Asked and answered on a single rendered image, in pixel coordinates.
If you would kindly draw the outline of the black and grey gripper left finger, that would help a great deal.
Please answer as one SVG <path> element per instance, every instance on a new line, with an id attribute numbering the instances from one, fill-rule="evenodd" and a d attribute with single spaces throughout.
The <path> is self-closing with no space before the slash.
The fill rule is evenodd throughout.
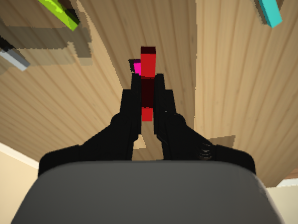
<path id="1" fill-rule="evenodd" d="M 55 166 L 80 161 L 132 161 L 134 142 L 141 134 L 141 75 L 132 73 L 131 89 L 123 89 L 120 112 L 110 125 L 83 145 L 46 153 L 39 161 L 37 178 Z"/>

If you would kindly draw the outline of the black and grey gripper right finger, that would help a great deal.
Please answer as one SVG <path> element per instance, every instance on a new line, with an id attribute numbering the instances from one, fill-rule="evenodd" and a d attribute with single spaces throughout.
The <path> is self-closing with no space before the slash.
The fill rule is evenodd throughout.
<path id="1" fill-rule="evenodd" d="M 173 90 L 165 90 L 164 74 L 155 75 L 153 122 L 154 134 L 162 142 L 164 160 L 229 162 L 256 175 L 251 155 L 222 145 L 213 145 L 187 126 L 184 117 L 176 113 Z"/>

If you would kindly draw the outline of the magenta rectangular block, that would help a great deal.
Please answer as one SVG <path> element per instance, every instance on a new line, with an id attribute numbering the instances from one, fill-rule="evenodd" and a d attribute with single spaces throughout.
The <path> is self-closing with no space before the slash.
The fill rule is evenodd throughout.
<path id="1" fill-rule="evenodd" d="M 134 60 L 135 73 L 141 75 L 141 59 Z"/>

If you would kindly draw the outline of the turquoise rod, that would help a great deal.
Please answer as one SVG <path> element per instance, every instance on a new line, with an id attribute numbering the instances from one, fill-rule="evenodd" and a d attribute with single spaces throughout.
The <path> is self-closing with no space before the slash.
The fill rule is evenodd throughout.
<path id="1" fill-rule="evenodd" d="M 258 0 L 263 14 L 270 27 L 275 27 L 282 22 L 276 0 Z"/>

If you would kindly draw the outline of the red rod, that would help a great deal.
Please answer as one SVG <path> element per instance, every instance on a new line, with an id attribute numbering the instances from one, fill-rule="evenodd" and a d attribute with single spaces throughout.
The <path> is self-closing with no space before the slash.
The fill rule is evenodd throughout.
<path id="1" fill-rule="evenodd" d="M 141 46 L 142 121 L 152 121 L 156 47 Z"/>

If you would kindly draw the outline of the lime green rod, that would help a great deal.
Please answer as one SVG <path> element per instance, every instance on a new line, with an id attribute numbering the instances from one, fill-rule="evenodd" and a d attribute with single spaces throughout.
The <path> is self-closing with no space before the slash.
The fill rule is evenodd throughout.
<path id="1" fill-rule="evenodd" d="M 75 18 L 58 0 L 38 0 L 56 17 L 58 17 L 72 31 L 78 26 L 80 21 Z"/>

